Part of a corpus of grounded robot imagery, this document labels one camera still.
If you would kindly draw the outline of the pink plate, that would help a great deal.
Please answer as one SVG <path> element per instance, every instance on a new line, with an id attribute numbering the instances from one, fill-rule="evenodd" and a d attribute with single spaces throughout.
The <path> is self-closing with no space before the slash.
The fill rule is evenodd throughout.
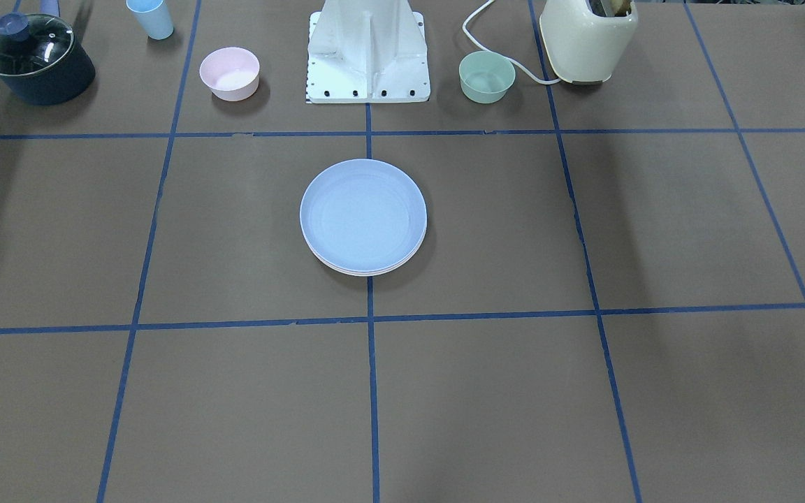
<path id="1" fill-rule="evenodd" d="M 355 276 L 355 277 L 371 277 L 371 276 L 380 276 L 390 272 L 392 270 L 397 270 L 397 268 L 402 267 L 403 264 L 406 264 L 411 258 L 419 251 L 422 246 L 422 243 L 425 241 L 427 235 L 423 235 L 422 238 L 416 243 L 415 248 L 412 249 L 409 254 L 403 256 L 399 261 L 393 262 L 391 265 L 378 268 L 377 270 L 349 270 L 349 268 L 343 268 L 341 266 L 333 264 L 331 261 L 326 260 L 316 249 L 309 243 L 307 243 L 307 247 L 309 247 L 310 251 L 313 255 L 317 258 L 317 260 L 321 261 L 326 267 L 331 268 L 336 272 L 340 272 L 342 274 L 346 274 L 348 276 Z"/>

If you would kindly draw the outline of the light blue plate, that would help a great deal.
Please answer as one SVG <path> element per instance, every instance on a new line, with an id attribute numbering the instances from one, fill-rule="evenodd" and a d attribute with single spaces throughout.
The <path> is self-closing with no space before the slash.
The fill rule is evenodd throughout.
<path id="1" fill-rule="evenodd" d="M 349 270 L 399 261 L 427 235 L 428 211 L 409 175 L 383 161 L 336 163 L 310 182 L 299 209 L 301 233 L 317 252 Z"/>

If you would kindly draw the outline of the cream plate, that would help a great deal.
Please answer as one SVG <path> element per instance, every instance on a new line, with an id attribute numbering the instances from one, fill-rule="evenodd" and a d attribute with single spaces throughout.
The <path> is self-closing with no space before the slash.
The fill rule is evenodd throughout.
<path id="1" fill-rule="evenodd" d="M 316 255 L 316 257 L 317 260 L 321 261 L 324 265 L 326 265 L 326 267 L 329 267 L 331 268 L 331 270 L 334 270 L 336 272 L 354 277 L 373 277 L 373 276 L 381 276 L 383 274 L 389 273 L 390 271 L 398 270 L 398 268 L 402 267 L 404 264 L 411 261 L 412 258 L 414 257 L 414 254 L 406 256 L 402 260 L 394 264 L 391 264 L 390 266 L 387 266 L 385 268 L 380 268 L 379 270 L 349 270 L 349 268 L 343 268 L 341 266 L 333 264 L 331 261 L 326 260 L 326 258 L 322 256 Z"/>

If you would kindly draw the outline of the green bowl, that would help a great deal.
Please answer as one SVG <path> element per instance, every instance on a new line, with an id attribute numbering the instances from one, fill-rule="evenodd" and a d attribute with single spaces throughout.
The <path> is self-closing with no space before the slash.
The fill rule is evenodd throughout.
<path id="1" fill-rule="evenodd" d="M 460 90 L 477 104 L 495 104 L 504 98 L 516 80 L 514 65 L 504 55 L 491 51 L 467 54 L 458 64 Z"/>

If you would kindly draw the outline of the pink bowl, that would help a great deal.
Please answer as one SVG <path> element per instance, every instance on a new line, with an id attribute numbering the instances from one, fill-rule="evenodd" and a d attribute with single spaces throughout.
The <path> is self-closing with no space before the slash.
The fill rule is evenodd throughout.
<path id="1" fill-rule="evenodd" d="M 259 89 L 260 61 L 245 48 L 220 48 L 204 58 L 198 74 L 218 99 L 238 102 L 255 95 Z"/>

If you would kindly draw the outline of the cream toaster with bread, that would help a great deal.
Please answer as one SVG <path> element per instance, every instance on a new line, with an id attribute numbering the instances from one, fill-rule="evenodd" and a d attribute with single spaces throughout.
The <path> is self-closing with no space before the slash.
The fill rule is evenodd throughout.
<path id="1" fill-rule="evenodd" d="M 638 28 L 632 1 L 546 1 L 539 30 L 553 72 L 563 82 L 607 82 Z"/>

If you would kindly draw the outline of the light blue cup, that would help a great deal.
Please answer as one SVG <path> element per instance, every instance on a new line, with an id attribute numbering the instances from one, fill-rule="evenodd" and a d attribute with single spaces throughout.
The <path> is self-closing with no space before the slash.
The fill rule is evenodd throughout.
<path id="1" fill-rule="evenodd" d="M 126 1 L 138 24 L 143 28 L 147 37 L 154 41 L 162 41 L 172 36 L 175 31 L 172 16 L 166 1 Z"/>

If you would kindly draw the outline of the dark blue pot with lid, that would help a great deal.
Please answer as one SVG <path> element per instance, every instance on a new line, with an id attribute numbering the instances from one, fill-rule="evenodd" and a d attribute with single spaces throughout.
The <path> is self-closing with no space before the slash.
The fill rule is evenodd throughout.
<path id="1" fill-rule="evenodd" d="M 0 80 L 23 102 L 63 104 L 86 92 L 96 77 L 92 58 L 60 3 L 41 1 L 37 13 L 0 16 Z"/>

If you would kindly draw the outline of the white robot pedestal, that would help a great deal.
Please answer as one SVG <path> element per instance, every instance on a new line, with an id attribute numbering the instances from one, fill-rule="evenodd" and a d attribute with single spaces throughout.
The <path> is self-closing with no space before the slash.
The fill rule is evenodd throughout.
<path id="1" fill-rule="evenodd" d="M 408 1 L 326 1 L 309 16 L 310 104 L 409 104 L 431 95 L 424 16 Z"/>

